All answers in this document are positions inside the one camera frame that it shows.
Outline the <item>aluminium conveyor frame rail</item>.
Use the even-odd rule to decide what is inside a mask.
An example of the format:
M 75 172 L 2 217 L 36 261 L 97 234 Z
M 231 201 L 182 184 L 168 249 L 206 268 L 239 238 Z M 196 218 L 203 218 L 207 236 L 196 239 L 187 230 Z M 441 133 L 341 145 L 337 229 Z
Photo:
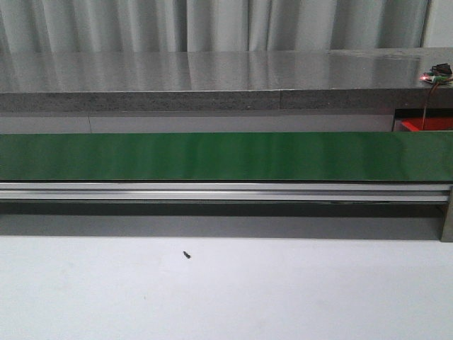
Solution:
M 17 182 L 3 235 L 452 240 L 444 183 Z

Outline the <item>small green circuit board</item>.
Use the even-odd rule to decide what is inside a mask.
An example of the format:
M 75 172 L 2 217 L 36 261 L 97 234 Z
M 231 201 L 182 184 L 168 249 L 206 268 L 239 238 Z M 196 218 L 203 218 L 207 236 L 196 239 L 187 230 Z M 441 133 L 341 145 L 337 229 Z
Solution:
M 427 82 L 429 84 L 449 85 L 452 83 L 452 75 L 443 73 L 424 72 L 420 76 L 420 80 Z

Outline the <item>grey stone counter shelf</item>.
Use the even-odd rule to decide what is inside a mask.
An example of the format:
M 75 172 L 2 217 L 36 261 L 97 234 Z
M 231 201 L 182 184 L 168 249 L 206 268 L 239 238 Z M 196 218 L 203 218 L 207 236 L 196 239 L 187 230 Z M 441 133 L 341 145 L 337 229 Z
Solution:
M 420 75 L 447 47 L 1 56 L 3 112 L 449 108 Z

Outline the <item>red plastic tray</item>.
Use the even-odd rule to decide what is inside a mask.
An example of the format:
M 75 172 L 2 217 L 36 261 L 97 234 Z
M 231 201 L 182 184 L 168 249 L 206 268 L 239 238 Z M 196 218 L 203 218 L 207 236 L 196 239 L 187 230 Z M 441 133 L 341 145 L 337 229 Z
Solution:
M 445 131 L 452 130 L 452 119 L 432 118 L 422 121 L 421 119 L 405 119 L 401 122 L 408 131 Z

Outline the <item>green conveyor belt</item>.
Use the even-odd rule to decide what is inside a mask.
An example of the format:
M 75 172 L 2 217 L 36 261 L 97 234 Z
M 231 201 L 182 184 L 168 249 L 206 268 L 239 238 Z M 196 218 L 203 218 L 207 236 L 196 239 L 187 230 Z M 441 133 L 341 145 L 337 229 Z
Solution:
M 4 181 L 450 182 L 450 132 L 1 136 Z

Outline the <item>grey white curtain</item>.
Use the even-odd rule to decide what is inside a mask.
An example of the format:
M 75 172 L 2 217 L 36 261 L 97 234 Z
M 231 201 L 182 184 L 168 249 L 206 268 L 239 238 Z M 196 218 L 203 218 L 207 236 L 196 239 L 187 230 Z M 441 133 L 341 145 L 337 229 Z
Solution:
M 451 1 L 1 2 L 6 53 L 451 46 Z

